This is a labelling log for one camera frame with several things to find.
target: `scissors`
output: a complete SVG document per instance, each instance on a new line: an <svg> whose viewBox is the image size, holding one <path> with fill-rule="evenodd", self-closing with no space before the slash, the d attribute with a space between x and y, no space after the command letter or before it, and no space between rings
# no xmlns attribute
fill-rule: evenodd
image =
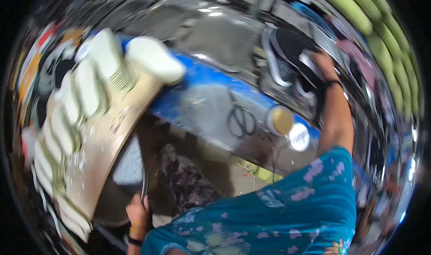
<svg viewBox="0 0 431 255"><path fill-rule="evenodd" d="M250 110L239 105L238 101L235 100L230 87L228 89L228 92L233 105L233 108L231 109L228 115L229 132L237 139L242 139L245 135L252 135L256 131L256 118L254 117L253 113ZM250 116L249 118L251 118L253 121L253 125L250 129L247 128L246 114L249 115ZM236 122L236 124L240 127L241 129L240 134L235 134L233 132L231 121Z"/></svg>

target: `teal shirt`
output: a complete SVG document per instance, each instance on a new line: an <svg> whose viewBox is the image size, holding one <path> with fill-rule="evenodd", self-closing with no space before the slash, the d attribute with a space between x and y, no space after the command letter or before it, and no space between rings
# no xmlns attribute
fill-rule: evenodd
<svg viewBox="0 0 431 255"><path fill-rule="evenodd" d="M334 148L259 191L190 209L150 231L142 254L347 254L355 233L352 158Z"/></svg>

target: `pink cloth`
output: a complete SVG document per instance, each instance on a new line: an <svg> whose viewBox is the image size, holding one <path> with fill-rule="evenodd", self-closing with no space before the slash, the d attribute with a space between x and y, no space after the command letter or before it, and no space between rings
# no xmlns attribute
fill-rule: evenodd
<svg viewBox="0 0 431 255"><path fill-rule="evenodd" d="M338 46L352 57L358 64L358 69L361 71L370 88L375 91L376 71L375 67L364 57L362 52L350 40L338 40Z"/></svg>

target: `hand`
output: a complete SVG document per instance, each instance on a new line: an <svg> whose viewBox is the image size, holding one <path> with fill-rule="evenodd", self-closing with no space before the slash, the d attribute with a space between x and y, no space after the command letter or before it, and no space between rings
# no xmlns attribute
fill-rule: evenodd
<svg viewBox="0 0 431 255"><path fill-rule="evenodd" d="M132 224L130 229L130 236L136 240L142 240L147 233L148 221L150 217L148 207L148 196L141 202L141 195L135 194L130 204L126 207L127 215Z"/></svg>
<svg viewBox="0 0 431 255"><path fill-rule="evenodd" d="M319 66L325 79L328 81L339 80L340 78L334 71L334 61L332 57L320 47L318 47L317 50L319 51L318 53L313 52L310 56L314 59L317 66Z"/></svg>

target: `black wristband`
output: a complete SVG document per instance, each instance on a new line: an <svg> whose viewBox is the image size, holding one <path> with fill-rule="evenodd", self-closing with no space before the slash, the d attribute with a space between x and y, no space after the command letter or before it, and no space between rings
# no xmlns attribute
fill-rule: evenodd
<svg viewBox="0 0 431 255"><path fill-rule="evenodd" d="M129 245L135 245L135 246L142 246L143 241L142 240L136 240L130 237L130 235L127 237L127 240L129 241Z"/></svg>
<svg viewBox="0 0 431 255"><path fill-rule="evenodd" d="M333 84L338 84L344 90L343 84L339 80L330 80L325 82L325 90L329 89Z"/></svg>

